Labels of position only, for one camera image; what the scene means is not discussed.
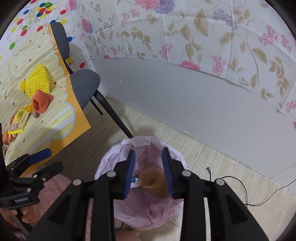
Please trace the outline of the person's left hand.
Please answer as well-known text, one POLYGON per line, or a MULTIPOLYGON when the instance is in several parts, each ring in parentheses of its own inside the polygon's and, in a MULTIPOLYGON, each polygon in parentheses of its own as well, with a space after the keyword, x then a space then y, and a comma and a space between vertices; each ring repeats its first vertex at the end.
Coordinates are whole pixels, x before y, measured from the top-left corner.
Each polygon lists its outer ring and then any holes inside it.
MULTIPOLYGON (((36 217, 34 214, 33 206, 27 206, 21 208, 21 212, 23 214, 22 221, 24 223, 36 223, 36 217)), ((19 228, 18 225, 14 222, 13 216, 16 216, 18 214, 18 211, 16 209, 7 209, 5 207, 1 207, 1 215, 4 218, 6 222, 8 222, 10 225, 12 225, 15 228, 19 228)))

